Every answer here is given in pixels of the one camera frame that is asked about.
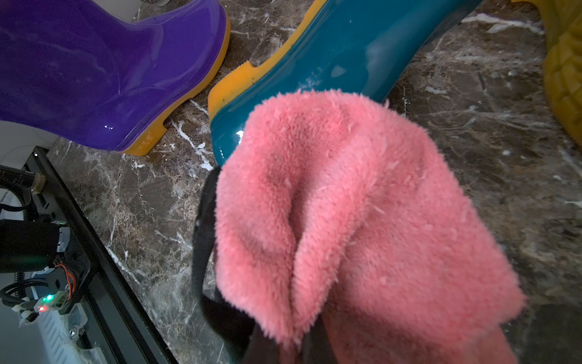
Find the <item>purple rubber boot yellow sole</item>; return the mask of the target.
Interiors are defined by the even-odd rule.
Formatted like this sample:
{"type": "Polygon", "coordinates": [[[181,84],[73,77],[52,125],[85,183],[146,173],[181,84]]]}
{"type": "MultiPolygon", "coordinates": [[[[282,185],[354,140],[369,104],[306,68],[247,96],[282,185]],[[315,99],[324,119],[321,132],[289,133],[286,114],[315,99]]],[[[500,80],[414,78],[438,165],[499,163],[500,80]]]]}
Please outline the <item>purple rubber boot yellow sole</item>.
{"type": "Polygon", "coordinates": [[[3,1],[1,119],[143,156],[210,84],[229,38],[217,1],[133,23],[92,1],[3,1]]]}

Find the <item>pink cloth black trim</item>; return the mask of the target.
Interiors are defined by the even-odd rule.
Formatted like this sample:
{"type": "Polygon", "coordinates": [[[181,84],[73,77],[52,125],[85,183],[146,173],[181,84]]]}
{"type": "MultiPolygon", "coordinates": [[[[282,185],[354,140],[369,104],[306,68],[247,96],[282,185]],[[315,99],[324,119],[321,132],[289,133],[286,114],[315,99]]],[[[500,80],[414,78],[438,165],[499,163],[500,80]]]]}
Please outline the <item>pink cloth black trim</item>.
{"type": "Polygon", "coordinates": [[[365,96],[256,106],[193,245],[199,308],[234,362],[517,360],[517,274],[427,132],[365,96]]]}

